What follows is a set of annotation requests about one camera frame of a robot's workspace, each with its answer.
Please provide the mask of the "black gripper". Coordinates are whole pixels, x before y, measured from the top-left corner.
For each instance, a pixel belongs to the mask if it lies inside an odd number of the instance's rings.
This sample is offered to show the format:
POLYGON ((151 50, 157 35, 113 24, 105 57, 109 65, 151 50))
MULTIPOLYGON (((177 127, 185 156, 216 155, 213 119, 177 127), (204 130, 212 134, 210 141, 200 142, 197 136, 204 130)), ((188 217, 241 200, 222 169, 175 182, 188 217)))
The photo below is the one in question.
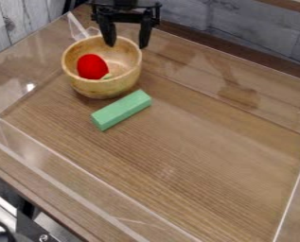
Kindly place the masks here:
POLYGON ((159 1, 91 1, 91 20, 99 24, 105 43, 113 47, 117 41, 114 23, 141 24, 139 48, 149 45, 151 27, 161 21, 159 1))

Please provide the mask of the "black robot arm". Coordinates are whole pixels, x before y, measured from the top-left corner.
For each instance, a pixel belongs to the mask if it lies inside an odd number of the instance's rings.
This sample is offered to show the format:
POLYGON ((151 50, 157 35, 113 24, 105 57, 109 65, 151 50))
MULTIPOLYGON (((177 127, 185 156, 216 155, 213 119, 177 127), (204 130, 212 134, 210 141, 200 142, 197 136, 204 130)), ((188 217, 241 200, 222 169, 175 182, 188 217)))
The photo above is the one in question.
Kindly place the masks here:
POLYGON ((113 47, 117 42, 117 23, 138 24, 138 46, 146 48, 151 29, 161 22, 162 4, 155 0, 90 0, 91 20, 97 22, 105 43, 113 47))

